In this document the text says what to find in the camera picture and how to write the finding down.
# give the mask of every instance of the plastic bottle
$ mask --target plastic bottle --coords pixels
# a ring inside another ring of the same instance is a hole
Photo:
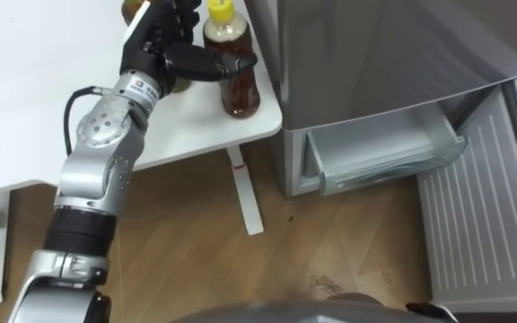
[[[234,10],[232,0],[209,0],[209,19],[203,28],[205,47],[221,53],[244,56],[252,50],[249,23]],[[235,118],[255,114],[260,105],[253,69],[219,82],[224,110]]]
[[[128,25],[135,18],[136,12],[141,8],[141,4],[143,4],[145,0],[124,0],[123,5],[121,6],[121,13],[123,13],[123,19],[125,23]],[[175,81],[175,85],[172,87],[173,93],[184,92],[189,88],[192,81],[188,79],[184,79],[182,77],[177,77]]]

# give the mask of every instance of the wooden floor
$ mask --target wooden floor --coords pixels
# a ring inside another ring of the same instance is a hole
[[[112,322],[167,322],[219,304],[364,292],[402,308],[430,299],[414,179],[334,196],[285,199],[266,142],[243,147],[266,231],[248,236],[226,152],[142,170],[102,290]],[[55,189],[14,192],[6,320],[41,246]]]

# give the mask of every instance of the white desk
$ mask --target white desk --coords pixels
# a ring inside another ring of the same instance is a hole
[[[25,7],[14,0],[0,1],[0,302],[9,192],[35,183],[58,183],[66,158],[62,133],[66,100],[74,90],[109,87],[118,79],[126,28],[121,2],[51,5],[35,0]],[[249,18],[243,0],[234,3]],[[198,11],[203,22],[208,16],[206,2]],[[202,23],[194,32],[195,43],[202,44]],[[249,234],[263,227],[238,145],[273,135],[282,123],[256,39],[255,49],[262,102],[254,117],[231,118],[223,111],[217,84],[194,83],[186,92],[159,102],[149,118],[145,150],[136,163],[140,170],[226,148]],[[78,121],[97,99],[81,98],[73,106],[73,142]]]

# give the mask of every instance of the amber tea bottle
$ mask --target amber tea bottle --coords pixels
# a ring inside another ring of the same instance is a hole
[[[252,54],[249,23],[234,10],[232,0],[209,0],[210,17],[203,28],[205,47],[237,56]],[[224,110],[235,118],[255,114],[260,105],[259,89],[251,68],[230,80],[219,82]]]

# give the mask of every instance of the gray refrigerator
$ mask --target gray refrigerator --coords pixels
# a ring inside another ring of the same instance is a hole
[[[433,302],[517,319],[517,1],[246,2],[285,193],[417,174]]]

